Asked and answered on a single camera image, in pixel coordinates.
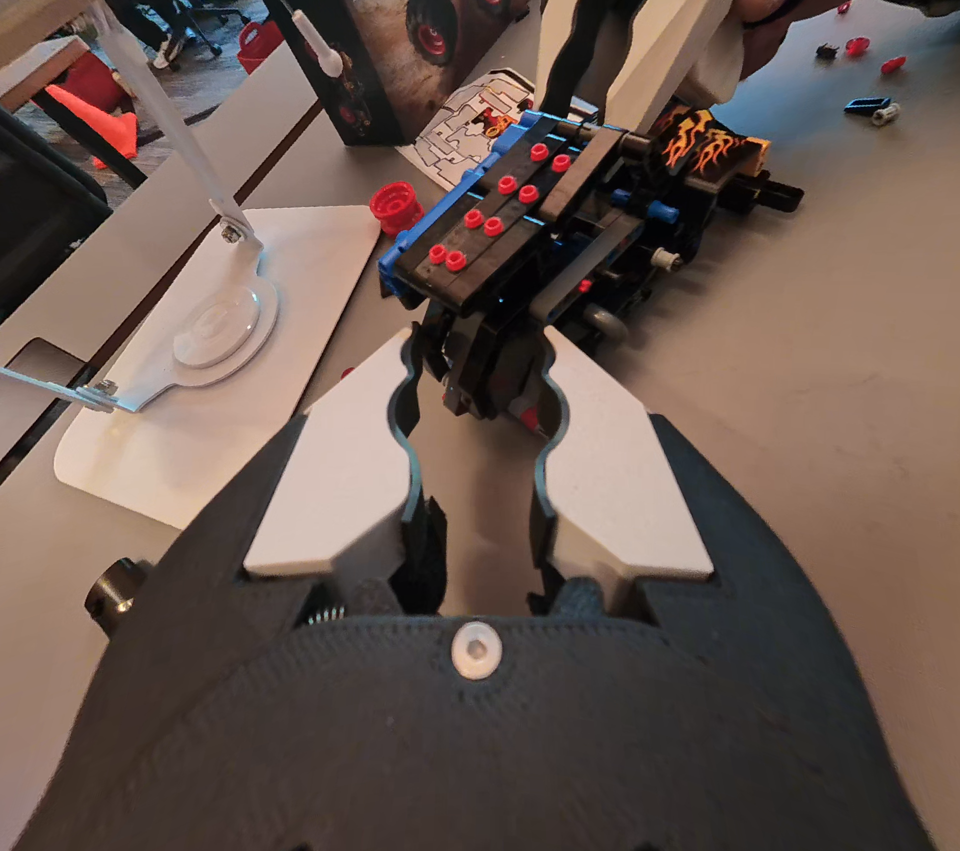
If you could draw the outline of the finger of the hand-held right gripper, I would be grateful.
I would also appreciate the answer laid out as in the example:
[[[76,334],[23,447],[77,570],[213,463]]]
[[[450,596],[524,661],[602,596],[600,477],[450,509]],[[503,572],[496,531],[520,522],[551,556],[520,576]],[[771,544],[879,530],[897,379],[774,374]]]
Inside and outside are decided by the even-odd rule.
[[[575,97],[601,117],[657,117],[676,88],[676,0],[542,0],[535,108],[556,117]]]
[[[647,133],[680,94],[698,108],[729,101],[743,65],[734,0],[644,0],[626,58],[606,93],[606,124]]]

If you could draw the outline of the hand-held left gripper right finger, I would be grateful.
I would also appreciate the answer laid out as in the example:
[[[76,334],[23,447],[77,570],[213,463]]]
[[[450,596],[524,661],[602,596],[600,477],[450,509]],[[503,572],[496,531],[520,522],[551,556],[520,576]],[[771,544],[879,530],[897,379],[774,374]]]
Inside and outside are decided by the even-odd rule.
[[[617,613],[640,580],[708,581],[714,563],[640,399],[544,331],[530,540],[547,601],[574,579]]]

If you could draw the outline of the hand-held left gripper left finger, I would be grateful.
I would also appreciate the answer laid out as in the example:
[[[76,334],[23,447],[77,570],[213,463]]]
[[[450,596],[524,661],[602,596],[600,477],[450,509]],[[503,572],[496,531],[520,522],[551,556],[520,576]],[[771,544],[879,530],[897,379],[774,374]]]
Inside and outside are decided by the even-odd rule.
[[[448,519],[410,442],[421,420],[420,329],[394,334],[306,410],[244,558],[250,576],[318,575],[342,597],[378,579],[405,612],[440,610]]]

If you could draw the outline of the sticker sheet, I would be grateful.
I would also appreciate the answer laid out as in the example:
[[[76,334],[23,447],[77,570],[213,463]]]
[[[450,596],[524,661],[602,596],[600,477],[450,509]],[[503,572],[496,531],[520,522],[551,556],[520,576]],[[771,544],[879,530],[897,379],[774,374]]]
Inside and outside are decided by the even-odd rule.
[[[534,84],[514,69],[490,70],[454,89],[414,142],[396,151],[449,192],[491,156],[534,96]]]

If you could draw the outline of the black and blue brick truck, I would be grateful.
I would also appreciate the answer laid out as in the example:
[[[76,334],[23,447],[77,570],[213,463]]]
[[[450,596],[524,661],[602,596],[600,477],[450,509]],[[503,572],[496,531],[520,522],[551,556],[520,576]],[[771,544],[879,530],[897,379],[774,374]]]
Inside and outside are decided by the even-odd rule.
[[[416,338],[444,406],[522,419],[546,329],[592,356],[716,213],[796,212],[805,192],[771,177],[769,147],[677,98],[640,133],[523,113],[378,262],[383,293],[427,305]]]

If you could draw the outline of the grey desk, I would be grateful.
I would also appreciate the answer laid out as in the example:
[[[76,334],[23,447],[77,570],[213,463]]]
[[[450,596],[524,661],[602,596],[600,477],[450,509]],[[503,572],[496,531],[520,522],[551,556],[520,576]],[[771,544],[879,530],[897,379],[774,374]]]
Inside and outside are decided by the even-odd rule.
[[[817,46],[870,38],[861,62]],[[903,69],[881,65],[905,55]],[[885,128],[843,113],[890,96]],[[958,16],[855,0],[794,25],[719,109],[772,142],[798,211],[708,226],[605,370],[666,417],[777,534],[859,665],[938,849],[958,849]],[[440,614],[529,615],[541,441],[442,405],[424,373],[412,443],[448,519]],[[173,528],[58,482],[78,409],[2,482],[2,849],[59,763],[108,639],[85,598],[114,560],[160,560]]]

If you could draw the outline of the white book stand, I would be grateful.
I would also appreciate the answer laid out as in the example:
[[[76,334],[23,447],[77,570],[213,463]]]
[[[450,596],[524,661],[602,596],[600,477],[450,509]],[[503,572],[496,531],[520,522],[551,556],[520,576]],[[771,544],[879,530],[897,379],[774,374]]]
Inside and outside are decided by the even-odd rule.
[[[57,481],[184,529],[294,412],[371,256],[362,206],[244,211],[104,0],[2,0],[2,64],[79,15],[210,204],[215,228],[150,309],[112,381],[7,380],[78,408],[53,457]]]

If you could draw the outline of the red wheel rim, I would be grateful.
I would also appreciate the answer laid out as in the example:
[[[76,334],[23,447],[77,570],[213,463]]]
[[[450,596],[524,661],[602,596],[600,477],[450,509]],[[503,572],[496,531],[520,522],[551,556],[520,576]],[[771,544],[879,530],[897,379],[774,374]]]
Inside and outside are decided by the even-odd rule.
[[[405,181],[380,187],[369,199],[368,209],[382,233],[391,239],[408,231],[420,222],[425,214],[414,186]]]

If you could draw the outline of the red plastic container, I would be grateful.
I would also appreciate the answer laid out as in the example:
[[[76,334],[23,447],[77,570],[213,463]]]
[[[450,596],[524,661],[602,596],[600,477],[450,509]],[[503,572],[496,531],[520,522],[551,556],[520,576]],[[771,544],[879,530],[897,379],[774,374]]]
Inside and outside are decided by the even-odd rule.
[[[284,43],[282,30],[271,19],[244,24],[238,35],[236,57],[247,75],[251,75]]]

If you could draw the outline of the orange traffic cone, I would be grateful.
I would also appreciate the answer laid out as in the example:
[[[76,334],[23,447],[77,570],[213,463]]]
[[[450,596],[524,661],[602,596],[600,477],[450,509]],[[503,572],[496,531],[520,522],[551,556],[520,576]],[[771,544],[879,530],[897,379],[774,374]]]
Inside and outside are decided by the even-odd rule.
[[[138,156],[138,118],[114,71],[87,51],[46,88],[57,103],[97,132],[127,160]]]

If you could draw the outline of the light wooden table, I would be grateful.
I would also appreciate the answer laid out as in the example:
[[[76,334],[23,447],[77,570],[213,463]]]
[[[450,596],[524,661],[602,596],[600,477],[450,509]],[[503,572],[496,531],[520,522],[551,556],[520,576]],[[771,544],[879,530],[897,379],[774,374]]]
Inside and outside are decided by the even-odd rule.
[[[90,51],[80,37],[42,41],[1,68],[1,105],[17,112]]]

